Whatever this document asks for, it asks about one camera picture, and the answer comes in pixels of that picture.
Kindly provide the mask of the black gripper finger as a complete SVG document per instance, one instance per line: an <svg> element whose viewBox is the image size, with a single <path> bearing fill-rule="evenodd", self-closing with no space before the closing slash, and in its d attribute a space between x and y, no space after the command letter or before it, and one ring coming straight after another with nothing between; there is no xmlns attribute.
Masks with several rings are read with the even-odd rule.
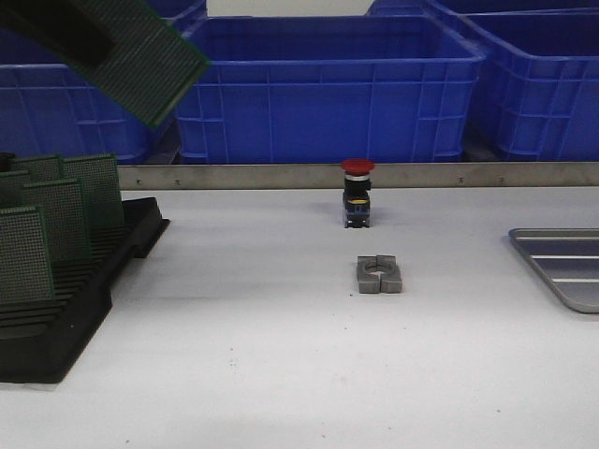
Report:
<svg viewBox="0 0 599 449"><path fill-rule="evenodd" d="M2 7L1 27L84 66L101 65L114 49L108 30L79 7Z"/></svg>

